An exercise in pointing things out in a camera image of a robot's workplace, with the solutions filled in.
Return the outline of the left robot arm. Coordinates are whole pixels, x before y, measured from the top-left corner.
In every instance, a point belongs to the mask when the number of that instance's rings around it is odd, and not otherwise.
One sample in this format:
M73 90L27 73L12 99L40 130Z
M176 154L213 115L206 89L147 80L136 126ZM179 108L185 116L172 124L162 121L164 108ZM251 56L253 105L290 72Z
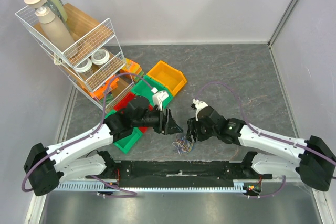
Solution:
M24 164L26 176L22 191L32 191L43 196L67 180L78 177L98 176L111 178L115 165L107 152L100 152L92 158L83 156L95 149L115 143L133 133L137 127L151 127L158 134L173 135L183 129L173 119L170 108L158 105L149 108L149 101L142 96L135 97L127 106L102 118L94 128L65 142L43 146L35 144Z

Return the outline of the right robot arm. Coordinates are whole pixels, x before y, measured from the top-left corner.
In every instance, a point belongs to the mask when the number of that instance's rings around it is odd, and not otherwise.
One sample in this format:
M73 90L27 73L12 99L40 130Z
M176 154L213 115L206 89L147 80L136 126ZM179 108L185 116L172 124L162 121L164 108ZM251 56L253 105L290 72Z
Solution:
M248 179L257 174L299 177L307 186L328 191L335 171L335 155L317 136L308 140L263 131L246 121L226 119L205 102L191 106L195 116L188 119L187 139L191 142L216 137L226 144L251 147L260 153L247 155L240 166Z

